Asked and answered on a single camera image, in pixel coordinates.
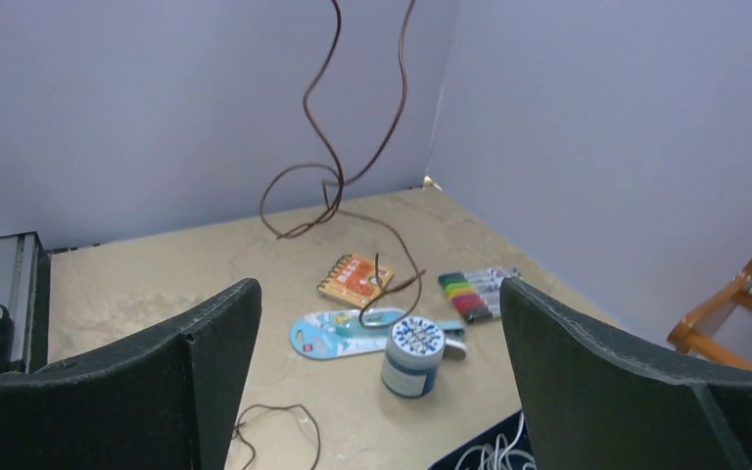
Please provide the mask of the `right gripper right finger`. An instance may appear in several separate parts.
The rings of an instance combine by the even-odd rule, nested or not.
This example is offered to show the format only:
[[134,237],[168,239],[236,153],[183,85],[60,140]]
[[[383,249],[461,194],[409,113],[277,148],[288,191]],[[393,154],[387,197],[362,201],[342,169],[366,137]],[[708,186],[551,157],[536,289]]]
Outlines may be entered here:
[[516,278],[499,297],[540,469],[752,469],[752,371],[665,349]]

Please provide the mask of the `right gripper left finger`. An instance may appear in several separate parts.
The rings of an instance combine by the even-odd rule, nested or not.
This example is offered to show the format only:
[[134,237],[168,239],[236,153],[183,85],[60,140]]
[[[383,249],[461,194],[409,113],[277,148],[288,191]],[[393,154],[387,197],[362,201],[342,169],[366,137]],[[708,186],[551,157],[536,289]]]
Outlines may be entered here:
[[0,469],[221,469],[252,360],[261,287],[31,374],[0,374]]

